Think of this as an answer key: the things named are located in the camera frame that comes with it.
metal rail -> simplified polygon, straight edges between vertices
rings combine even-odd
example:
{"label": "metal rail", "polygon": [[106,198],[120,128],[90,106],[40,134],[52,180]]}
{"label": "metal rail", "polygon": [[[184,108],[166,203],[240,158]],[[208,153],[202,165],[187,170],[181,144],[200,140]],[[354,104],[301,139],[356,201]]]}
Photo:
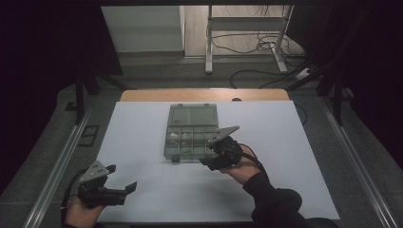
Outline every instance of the metal rail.
{"label": "metal rail", "polygon": [[367,194],[371,204],[373,205],[379,220],[382,222],[383,227],[385,228],[397,228],[397,224],[393,219],[393,215],[386,201],[383,199],[382,194],[375,186],[374,181],[371,179],[370,174],[365,168],[363,162],[359,158],[357,151],[355,150],[352,142],[350,141],[349,136],[344,130],[343,126],[340,126],[335,117],[333,116],[332,106],[329,104],[328,100],[325,98],[321,98],[322,107],[329,119],[329,122],[335,131],[341,146],[346,152],[347,158],[350,161],[351,166],[353,167],[359,181],[361,182],[362,187],[364,188],[365,193]]}
{"label": "metal rail", "polygon": [[39,227],[42,222],[42,219],[45,216],[45,213],[50,205],[50,201],[53,198],[53,195],[59,185],[63,174],[67,168],[68,162],[70,161],[71,155],[77,145],[77,142],[80,139],[81,134],[86,126],[86,122],[89,119],[91,111],[93,109],[94,103],[96,101],[96,97],[89,97],[88,109],[84,115],[84,118],[76,125],[74,125],[68,140],[66,141],[65,146],[60,153],[59,158],[51,170],[48,179],[39,194],[39,197],[36,199],[36,202],[33,204],[33,207],[27,217],[27,220],[24,224],[24,227]]}

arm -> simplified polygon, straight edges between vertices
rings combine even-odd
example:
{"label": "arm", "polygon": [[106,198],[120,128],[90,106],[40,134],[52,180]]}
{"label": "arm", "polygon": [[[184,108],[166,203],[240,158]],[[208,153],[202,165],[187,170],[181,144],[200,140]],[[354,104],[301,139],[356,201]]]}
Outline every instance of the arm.
{"label": "arm", "polygon": [[[247,146],[241,147],[243,152],[255,156]],[[300,195],[289,189],[275,189],[252,161],[242,158],[237,165],[220,171],[242,184],[243,189],[254,198],[252,220],[257,224],[284,228],[311,227],[298,212],[302,204]]]}

table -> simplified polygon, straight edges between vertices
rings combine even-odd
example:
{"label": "table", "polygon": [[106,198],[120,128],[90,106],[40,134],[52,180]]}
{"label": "table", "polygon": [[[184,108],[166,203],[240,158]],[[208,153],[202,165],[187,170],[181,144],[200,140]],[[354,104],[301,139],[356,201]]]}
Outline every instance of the table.
{"label": "table", "polygon": [[[234,98],[243,102],[231,102]],[[303,216],[338,219],[294,104],[284,90],[168,89],[126,91],[116,104],[97,160],[117,165],[106,187],[121,189],[137,181],[138,188],[125,205],[107,207],[100,222],[251,221],[253,199],[229,176],[198,163],[172,164],[163,157],[170,105],[207,102],[217,105],[219,127],[240,124],[233,138],[260,151],[259,160],[276,187],[302,195]]]}
{"label": "table", "polygon": [[127,90],[121,102],[230,102],[235,98],[243,101],[289,101],[284,89],[156,89]]}

wooden edge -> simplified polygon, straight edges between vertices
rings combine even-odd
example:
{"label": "wooden edge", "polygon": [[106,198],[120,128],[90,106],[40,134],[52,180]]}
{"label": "wooden edge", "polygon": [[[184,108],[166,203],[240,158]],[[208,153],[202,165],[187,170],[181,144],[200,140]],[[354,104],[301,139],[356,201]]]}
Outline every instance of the wooden edge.
{"label": "wooden edge", "polygon": [[284,89],[155,89],[127,90],[121,102],[290,101]]}

wall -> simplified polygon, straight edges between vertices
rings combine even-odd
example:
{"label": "wall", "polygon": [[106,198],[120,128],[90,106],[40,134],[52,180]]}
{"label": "wall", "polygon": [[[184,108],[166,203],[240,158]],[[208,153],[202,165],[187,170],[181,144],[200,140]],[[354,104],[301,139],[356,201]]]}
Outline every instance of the wall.
{"label": "wall", "polygon": [[183,6],[102,7],[117,52],[184,49]]}

